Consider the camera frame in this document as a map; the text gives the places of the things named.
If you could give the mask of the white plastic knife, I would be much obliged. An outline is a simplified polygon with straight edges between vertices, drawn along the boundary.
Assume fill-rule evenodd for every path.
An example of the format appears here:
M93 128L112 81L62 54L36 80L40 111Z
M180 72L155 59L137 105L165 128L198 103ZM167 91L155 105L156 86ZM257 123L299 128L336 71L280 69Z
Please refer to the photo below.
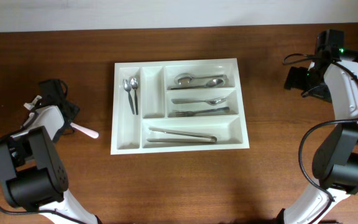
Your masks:
M93 138L93 139L97 139L99 138L99 133L92 130L92 129L88 129L86 127L83 127L83 126L80 126L78 124L75 124L75 123L71 123L70 126L84 134L86 134L87 136Z

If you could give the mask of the small teaspoon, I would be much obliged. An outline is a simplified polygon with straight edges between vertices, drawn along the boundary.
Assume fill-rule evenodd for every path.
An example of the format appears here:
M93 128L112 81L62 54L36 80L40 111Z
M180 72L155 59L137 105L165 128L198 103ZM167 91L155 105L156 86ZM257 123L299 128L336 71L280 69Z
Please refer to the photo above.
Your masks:
M126 79L123 79L122 85L123 85L123 89L128 94L128 100L129 100L129 105L131 107L132 114L135 114L134 103L133 103L133 99L132 99L132 96L131 96L132 87L130 86L128 80L126 80Z
M132 77L130 80L131 83L131 87L134 90L134 103L135 103L135 114L138 115L139 114L139 109L138 109L138 97L137 97L137 89L139 87L139 82L136 79L136 77Z

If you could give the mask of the steel tablespoon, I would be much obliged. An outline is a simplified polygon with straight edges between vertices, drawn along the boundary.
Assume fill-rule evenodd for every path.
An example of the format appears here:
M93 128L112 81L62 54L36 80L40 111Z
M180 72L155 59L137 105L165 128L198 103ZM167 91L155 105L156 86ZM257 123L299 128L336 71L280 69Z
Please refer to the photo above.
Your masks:
M193 80L197 80L197 79L200 80L200 79L207 79L207 78L227 78L227 75L220 74L220 75L195 76L192 73L181 73L175 77L174 82L178 85L184 85L184 84L191 83Z
M187 90L187 89L197 89L197 88L217 88L224 85L224 80L217 78L212 79L209 82L207 82L204 85L198 85L198 86L185 86L185 87L174 87L171 88L171 90Z

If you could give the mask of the steel fork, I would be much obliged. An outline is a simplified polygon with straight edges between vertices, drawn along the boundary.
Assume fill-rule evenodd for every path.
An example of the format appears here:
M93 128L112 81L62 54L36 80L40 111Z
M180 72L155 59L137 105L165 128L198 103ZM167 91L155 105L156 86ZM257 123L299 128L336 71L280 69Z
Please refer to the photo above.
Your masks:
M179 105L179 104L190 104L190 103L206 103L211 106L216 106L221 103L224 103L227 100L227 98L214 98L210 100L194 100L194 99L172 99L171 102L173 104Z
M174 112L175 117L192 117L198 114L205 114L205 113L220 113L220 112L228 112L230 111L230 107L220 107L215 109L208 109L208 110L197 110L197 111L176 111Z

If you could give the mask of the white plastic cutlery tray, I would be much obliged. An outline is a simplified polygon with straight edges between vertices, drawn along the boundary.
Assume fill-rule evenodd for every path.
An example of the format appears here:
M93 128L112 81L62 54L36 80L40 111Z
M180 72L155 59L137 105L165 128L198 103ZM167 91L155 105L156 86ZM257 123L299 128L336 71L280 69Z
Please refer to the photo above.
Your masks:
M189 84L174 82L177 75L195 76L225 74L224 85L217 88L171 90L174 87L204 85L212 79L197 79ZM132 114L123 79L136 77L139 114ZM172 99L210 100L225 97L216 106L206 103L173 104ZM192 117L175 117L176 111L208 110L230 107L228 112L205 113ZM186 138L150 131L149 128L201 133L217 137L215 144L148 142L155 138ZM116 63L114 66L114 98L112 111L112 155L181 151L248 149L246 116L242 100L240 74L235 58L180 60L159 62Z

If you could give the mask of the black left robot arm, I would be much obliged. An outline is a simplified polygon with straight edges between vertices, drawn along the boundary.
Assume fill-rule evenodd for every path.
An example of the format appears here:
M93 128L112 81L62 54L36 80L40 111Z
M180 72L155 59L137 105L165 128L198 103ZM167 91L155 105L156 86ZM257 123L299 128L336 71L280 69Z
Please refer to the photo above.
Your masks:
M0 138L0 185L6 215L43 215L53 223L100 223L70 192L68 174L55 145L67 131L91 138L99 134L79 126L80 109L67 99L59 79L40 82L40 94L25 103L29 116L17 131Z

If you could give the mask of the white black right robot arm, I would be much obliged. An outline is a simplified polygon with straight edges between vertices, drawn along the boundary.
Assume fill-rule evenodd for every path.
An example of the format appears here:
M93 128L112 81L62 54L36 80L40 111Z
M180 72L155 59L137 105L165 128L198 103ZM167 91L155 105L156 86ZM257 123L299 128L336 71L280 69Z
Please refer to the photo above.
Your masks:
M358 193L358 51L344 47L344 32L328 29L317 36L314 54L300 54L309 67L290 66L284 87L302 91L332 104L335 119L309 129L300 141L298 163L308 181L302 195L277 215L277 223L320 223L339 202ZM307 137L319 128L334 128L312 161L312 176L303 165L303 147Z

